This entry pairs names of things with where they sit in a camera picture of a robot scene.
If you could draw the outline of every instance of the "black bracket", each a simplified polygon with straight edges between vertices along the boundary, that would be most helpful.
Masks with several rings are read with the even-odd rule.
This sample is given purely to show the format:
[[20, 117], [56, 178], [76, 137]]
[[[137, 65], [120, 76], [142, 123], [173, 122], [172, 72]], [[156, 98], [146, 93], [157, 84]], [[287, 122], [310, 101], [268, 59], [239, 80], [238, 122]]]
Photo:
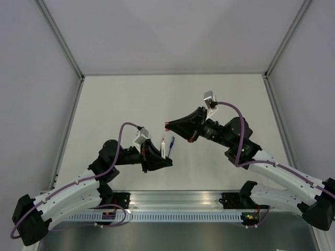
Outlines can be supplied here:
[[[224, 209], [258, 209], [258, 205], [252, 205], [245, 207], [240, 200], [238, 192], [223, 192], [221, 194], [222, 198], [219, 199], [219, 202], [223, 205]], [[260, 205], [261, 209], [267, 209], [268, 206]]]
[[116, 202], [116, 205], [129, 209], [130, 193], [128, 192], [114, 192], [112, 202]]

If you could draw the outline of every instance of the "marker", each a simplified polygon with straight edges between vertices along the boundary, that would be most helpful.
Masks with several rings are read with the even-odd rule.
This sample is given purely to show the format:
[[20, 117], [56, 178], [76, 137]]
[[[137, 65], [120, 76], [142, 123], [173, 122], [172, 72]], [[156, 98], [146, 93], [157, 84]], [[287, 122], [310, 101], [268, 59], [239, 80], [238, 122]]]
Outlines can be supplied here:
[[164, 138], [162, 138], [162, 143], [161, 143], [161, 155], [162, 155], [162, 158], [165, 158], [165, 142], [164, 142]]
[[171, 143], [170, 143], [170, 147], [169, 147], [169, 153], [168, 153], [168, 157], [170, 157], [170, 153], [171, 153], [171, 149], [173, 147], [173, 144], [174, 144], [174, 137], [172, 137], [172, 140], [171, 140]]

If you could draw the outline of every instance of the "white wall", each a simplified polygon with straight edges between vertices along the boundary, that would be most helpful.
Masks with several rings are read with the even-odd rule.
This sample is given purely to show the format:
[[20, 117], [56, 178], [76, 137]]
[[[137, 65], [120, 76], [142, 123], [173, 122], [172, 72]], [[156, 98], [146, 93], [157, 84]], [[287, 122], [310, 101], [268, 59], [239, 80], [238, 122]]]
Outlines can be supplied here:
[[271, 74], [299, 169], [322, 179], [335, 178], [334, 13], [314, 1]]
[[85, 75], [262, 73], [303, 0], [45, 0]]
[[47, 188], [78, 78], [34, 0], [0, 3], [0, 243], [17, 200]]

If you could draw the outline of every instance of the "white marker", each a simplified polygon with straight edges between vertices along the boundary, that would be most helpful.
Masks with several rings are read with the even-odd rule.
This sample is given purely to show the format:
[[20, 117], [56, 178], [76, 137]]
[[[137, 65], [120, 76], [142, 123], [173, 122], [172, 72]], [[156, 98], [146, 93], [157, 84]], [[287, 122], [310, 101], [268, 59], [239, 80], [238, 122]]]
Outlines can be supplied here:
[[162, 158], [165, 158], [165, 142], [164, 142], [164, 138], [162, 139], [162, 143], [161, 143], [161, 155], [162, 155]]

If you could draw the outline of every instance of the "white floor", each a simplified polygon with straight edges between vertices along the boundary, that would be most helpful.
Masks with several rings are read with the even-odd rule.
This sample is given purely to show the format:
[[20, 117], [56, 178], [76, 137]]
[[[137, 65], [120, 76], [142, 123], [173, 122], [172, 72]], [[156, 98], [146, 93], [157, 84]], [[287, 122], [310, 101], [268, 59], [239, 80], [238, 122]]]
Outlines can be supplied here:
[[[179, 119], [205, 106], [203, 93], [212, 90], [218, 101], [237, 106], [254, 131], [251, 140], [286, 164], [283, 145], [261, 75], [161, 75], [86, 77], [62, 161], [57, 186], [88, 168], [105, 141], [117, 139], [123, 122], [147, 128], [157, 148], [162, 137], [173, 166], [147, 174], [140, 165], [118, 166], [114, 190], [236, 190], [247, 180], [280, 187], [271, 180], [235, 168], [224, 156], [225, 147], [199, 138], [188, 143], [165, 132], [166, 121]], [[212, 117], [226, 124], [234, 110], [220, 106]], [[128, 148], [136, 129], [127, 127], [122, 147]]]

